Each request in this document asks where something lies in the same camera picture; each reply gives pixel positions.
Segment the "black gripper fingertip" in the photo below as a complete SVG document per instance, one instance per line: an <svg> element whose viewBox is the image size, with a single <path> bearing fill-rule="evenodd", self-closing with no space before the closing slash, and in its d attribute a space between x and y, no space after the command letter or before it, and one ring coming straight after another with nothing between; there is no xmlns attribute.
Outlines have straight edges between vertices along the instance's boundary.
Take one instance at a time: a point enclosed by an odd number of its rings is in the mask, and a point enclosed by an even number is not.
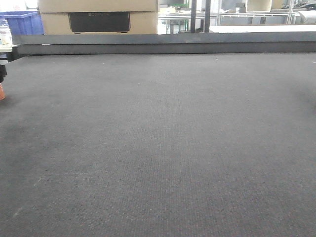
<svg viewBox="0 0 316 237"><path fill-rule="evenodd" d="M4 78L7 76L6 66L0 65L0 83L4 81Z"/></svg>

